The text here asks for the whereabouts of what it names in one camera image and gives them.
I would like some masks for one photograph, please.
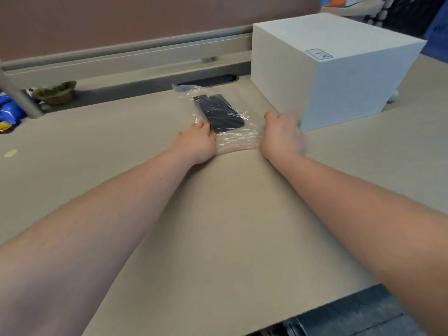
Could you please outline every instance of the white shelf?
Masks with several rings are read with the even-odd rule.
[[[365,16],[376,15],[381,11],[384,5],[384,0],[362,0],[346,8],[337,7],[322,7],[321,13],[330,13],[338,16]]]

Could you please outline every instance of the table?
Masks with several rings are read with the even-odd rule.
[[[242,77],[259,113],[271,105]],[[306,154],[448,212],[448,67],[420,56],[381,114],[308,131]],[[0,139],[0,242],[167,148],[191,114],[172,91],[29,120]],[[84,335],[244,335],[375,284],[263,159],[188,175]]]

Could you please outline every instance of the black object in bag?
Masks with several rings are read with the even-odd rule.
[[[210,128],[215,133],[239,129],[244,126],[244,119],[221,94],[210,97],[205,94],[199,95],[194,97],[193,100],[196,101],[196,105],[204,113],[210,123]]]

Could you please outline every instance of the yellow spot on desk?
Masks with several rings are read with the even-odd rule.
[[[16,153],[17,153],[17,150],[10,150],[10,151],[6,152],[3,157],[9,158],[9,157],[12,157]]]

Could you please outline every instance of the label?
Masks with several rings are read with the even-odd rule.
[[[306,50],[305,52],[307,52],[310,56],[312,56],[313,58],[316,58],[317,60],[326,60],[326,59],[331,59],[333,56],[329,55],[327,52],[324,52],[321,49],[315,48],[315,49],[309,49]]]

